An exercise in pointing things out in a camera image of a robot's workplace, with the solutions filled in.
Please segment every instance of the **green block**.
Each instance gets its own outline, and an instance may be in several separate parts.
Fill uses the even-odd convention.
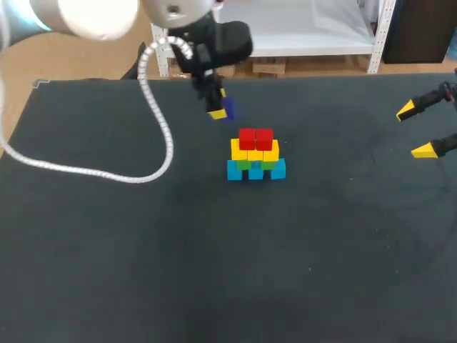
[[[236,168],[238,170],[249,170],[251,168],[251,161],[236,161]]]
[[[262,170],[273,170],[276,166],[276,162],[262,162],[261,169]]]

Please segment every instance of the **coiled cable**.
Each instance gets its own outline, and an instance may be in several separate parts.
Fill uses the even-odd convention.
[[[2,0],[0,0],[0,29],[1,29],[1,36],[2,36],[2,47],[0,51],[0,57],[4,53],[5,49],[9,46],[10,41],[10,32],[9,32],[9,24],[6,17],[6,13],[3,8]],[[141,55],[138,65],[138,80],[140,83],[141,90],[144,94],[146,101],[148,102],[149,107],[151,108],[154,116],[159,123],[160,129],[164,136],[165,140],[165,147],[166,147],[166,154],[165,159],[162,166],[155,171],[153,174],[148,175],[147,177],[128,177],[124,175],[113,174],[108,171],[90,169],[90,168],[81,168],[77,166],[65,166],[61,164],[55,164],[48,161],[41,161],[38,159],[31,159],[23,154],[14,150],[11,145],[9,145],[8,141],[5,138],[4,133],[4,125],[3,125],[3,113],[4,113],[4,105],[5,105],[5,85],[4,81],[1,78],[0,74],[0,145],[4,148],[4,151],[11,156],[13,159],[27,164],[29,166],[34,166],[36,168],[54,170],[56,172],[63,172],[63,173],[70,173],[70,174],[81,174],[87,175],[92,177],[101,177],[104,179],[110,179],[117,182],[124,182],[128,184],[143,184],[146,182],[151,182],[155,179],[161,177],[166,170],[170,167],[170,164],[173,160],[174,155],[174,143],[173,137],[171,136],[170,128],[165,120],[160,107],[157,104],[154,95],[152,94],[151,87],[149,86],[147,80],[147,64],[149,61],[149,57],[155,52],[157,48],[160,46],[164,46],[167,43],[174,44],[182,51],[183,55],[186,59],[191,59],[193,56],[193,52],[191,47],[181,38],[168,36],[166,38],[161,38],[159,41],[150,44],[144,53]]]

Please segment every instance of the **block tower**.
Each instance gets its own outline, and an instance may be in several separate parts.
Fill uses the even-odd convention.
[[[286,178],[286,162],[279,158],[279,144],[273,139],[272,129],[240,129],[239,138],[231,140],[227,179],[241,181],[245,171],[249,180],[262,180],[265,171],[272,180]]]

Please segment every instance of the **white shelf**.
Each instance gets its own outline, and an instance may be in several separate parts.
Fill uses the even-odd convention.
[[[244,21],[252,56],[371,54],[373,32],[357,0],[230,0],[221,22]]]

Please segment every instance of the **black cabinet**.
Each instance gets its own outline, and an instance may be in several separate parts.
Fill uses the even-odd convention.
[[[457,26],[457,0],[398,0],[384,62],[441,63]]]

